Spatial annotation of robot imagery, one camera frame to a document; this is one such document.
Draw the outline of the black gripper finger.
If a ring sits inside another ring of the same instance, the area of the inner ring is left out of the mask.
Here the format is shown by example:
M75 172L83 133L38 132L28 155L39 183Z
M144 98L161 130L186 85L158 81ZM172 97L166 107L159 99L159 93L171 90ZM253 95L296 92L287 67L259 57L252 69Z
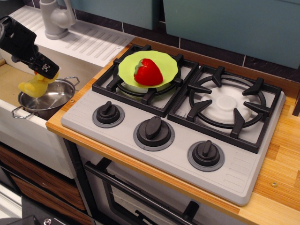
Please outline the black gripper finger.
M41 53L30 58L29 68L48 79L53 79L60 69L57 64Z

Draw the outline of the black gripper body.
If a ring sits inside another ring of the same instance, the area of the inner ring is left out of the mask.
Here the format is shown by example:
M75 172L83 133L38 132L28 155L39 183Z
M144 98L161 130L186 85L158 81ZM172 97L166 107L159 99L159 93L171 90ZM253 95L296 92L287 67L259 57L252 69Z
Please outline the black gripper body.
M38 57L35 45L36 34L10 16L0 20L0 48L11 54L13 62L22 62L29 67Z

